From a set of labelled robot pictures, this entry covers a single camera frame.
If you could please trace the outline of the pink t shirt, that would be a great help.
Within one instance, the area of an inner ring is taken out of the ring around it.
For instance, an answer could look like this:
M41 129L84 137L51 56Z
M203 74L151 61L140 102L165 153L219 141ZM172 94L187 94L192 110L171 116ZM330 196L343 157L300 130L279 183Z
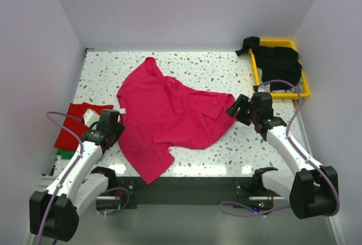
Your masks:
M153 57L126 77L117 98L125 111L119 147L146 184L173 164L171 147L205 149L235 122L226 114L233 95L192 89L164 75Z

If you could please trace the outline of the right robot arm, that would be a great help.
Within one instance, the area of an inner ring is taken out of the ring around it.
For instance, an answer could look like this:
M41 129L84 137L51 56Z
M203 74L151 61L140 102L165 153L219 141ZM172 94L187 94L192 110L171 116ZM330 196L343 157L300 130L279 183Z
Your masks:
M226 114L242 124L253 125L293 174L288 177L273 166L257 169L246 186L248 192L260 196L275 192L289 201L299 219L334 216L339 212L337 171L332 166L323 166L295 140L290 124L274 115L271 94L255 92L251 98L241 94Z

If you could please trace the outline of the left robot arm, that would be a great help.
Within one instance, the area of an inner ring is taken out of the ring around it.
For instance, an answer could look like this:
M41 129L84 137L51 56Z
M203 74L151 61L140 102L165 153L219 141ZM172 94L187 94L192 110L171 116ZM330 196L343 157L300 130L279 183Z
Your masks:
M113 169L95 166L125 130L121 113L104 109L97 114L89 109L82 121L87 130L75 136L78 146L69 163L50 185L30 197L29 229L38 244L43 237L68 242L76 233L81 215L98 196L130 195L119 187Z

